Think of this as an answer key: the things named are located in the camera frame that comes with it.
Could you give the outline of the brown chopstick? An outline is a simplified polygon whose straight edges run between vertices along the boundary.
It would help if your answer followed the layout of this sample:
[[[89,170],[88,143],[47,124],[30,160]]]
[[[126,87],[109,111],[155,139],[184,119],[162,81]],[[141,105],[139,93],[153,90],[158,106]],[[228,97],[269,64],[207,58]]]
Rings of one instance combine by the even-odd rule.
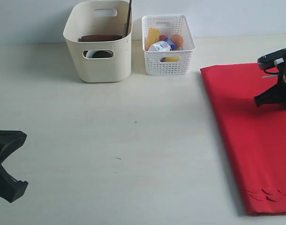
[[[128,3],[128,15],[127,15],[127,21],[125,23],[124,37],[126,37],[128,35],[131,10],[132,10],[132,0],[130,0],[129,3]]]

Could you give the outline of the yellow lemon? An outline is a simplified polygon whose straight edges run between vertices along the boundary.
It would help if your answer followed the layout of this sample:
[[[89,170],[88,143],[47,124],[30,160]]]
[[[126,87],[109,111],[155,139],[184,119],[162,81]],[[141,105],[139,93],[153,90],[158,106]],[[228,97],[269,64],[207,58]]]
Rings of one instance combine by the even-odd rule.
[[[161,62],[177,62],[179,59],[179,57],[163,57]]]

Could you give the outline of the round wooden plate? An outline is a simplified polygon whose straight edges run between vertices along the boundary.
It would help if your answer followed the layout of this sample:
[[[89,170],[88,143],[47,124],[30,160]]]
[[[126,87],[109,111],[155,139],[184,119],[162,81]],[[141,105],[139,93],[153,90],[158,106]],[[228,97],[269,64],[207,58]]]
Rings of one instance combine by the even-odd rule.
[[[120,35],[85,35],[78,39],[79,42],[108,42],[122,39]]]

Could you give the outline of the stainless steel cup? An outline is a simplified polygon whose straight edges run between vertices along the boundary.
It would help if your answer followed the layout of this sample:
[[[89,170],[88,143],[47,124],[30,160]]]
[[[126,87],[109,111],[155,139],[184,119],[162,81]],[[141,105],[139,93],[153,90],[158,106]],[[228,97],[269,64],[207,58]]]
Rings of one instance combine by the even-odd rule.
[[[92,55],[92,58],[111,58],[113,57],[112,51],[109,50],[99,50],[95,51]]]

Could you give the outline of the blue white milk carton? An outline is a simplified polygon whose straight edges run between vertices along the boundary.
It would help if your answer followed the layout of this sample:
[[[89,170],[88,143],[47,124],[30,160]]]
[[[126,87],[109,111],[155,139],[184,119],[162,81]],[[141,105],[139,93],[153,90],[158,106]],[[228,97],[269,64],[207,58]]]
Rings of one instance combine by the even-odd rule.
[[[177,49],[177,45],[169,38],[165,38],[150,46],[149,52],[169,52]]]

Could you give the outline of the pale green ceramic bowl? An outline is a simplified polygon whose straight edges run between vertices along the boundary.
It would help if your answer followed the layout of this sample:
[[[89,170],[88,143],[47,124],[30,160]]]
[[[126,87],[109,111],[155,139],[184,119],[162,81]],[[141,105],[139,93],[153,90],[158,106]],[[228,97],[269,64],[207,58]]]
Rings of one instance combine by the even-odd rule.
[[[94,51],[93,51],[93,50],[89,50],[89,51],[86,53],[86,58],[88,58],[88,59],[92,58],[93,54],[94,54]]]

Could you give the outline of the yellow cheese wedge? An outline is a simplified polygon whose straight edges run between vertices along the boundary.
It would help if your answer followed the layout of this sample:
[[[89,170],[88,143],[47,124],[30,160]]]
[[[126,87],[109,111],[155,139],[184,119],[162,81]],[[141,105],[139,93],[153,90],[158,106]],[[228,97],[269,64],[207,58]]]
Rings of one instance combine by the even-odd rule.
[[[156,42],[159,42],[159,39],[160,39],[160,31],[156,28],[149,28],[146,48],[149,49],[151,45],[153,45]]]

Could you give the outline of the cream plastic bin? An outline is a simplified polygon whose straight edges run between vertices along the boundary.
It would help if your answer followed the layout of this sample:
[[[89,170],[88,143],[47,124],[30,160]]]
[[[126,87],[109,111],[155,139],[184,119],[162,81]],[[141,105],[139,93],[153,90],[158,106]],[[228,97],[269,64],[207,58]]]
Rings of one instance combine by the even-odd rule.
[[[66,22],[63,37],[79,77],[88,83],[119,82],[131,73],[132,14],[124,37],[128,2],[91,0],[75,5]],[[108,42],[79,42],[85,35],[120,35]],[[111,58],[86,58],[89,50],[112,51]]]

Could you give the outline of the red tablecloth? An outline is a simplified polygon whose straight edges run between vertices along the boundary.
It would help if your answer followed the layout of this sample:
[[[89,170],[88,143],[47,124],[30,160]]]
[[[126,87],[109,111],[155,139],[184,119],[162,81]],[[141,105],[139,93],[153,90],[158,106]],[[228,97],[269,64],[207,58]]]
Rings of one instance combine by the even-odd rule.
[[[254,103],[277,79],[255,63],[201,73],[246,212],[286,214],[286,110]]]

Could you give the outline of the red grilled sausage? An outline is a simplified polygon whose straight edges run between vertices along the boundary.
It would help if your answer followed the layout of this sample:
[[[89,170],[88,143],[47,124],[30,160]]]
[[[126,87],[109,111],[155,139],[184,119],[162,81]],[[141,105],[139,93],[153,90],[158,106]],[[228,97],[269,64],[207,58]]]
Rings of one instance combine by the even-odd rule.
[[[159,40],[160,40],[160,41],[162,41],[162,40],[164,40],[164,39],[166,39],[166,38],[167,38],[167,36],[165,36],[165,35],[160,35],[160,36],[159,36]]]

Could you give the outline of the white perforated plastic basket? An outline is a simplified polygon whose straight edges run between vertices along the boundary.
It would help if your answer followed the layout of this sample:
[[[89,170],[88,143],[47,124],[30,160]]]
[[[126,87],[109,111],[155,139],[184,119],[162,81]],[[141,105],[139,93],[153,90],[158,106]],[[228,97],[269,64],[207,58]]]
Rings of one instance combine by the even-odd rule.
[[[180,34],[184,45],[180,50],[149,52],[146,48],[149,28],[156,28],[160,35],[170,38]],[[193,51],[196,48],[187,18],[184,15],[146,15],[142,17],[142,40],[145,70],[148,75],[184,75],[189,69]],[[177,62],[161,62],[163,57],[179,57]]]

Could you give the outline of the brown egg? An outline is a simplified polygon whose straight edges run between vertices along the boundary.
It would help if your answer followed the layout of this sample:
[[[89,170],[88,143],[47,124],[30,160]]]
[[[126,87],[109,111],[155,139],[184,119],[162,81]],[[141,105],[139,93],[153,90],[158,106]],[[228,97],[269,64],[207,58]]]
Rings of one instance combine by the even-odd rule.
[[[177,48],[182,48],[184,45],[184,39],[180,34],[173,34],[171,41],[176,45]]]

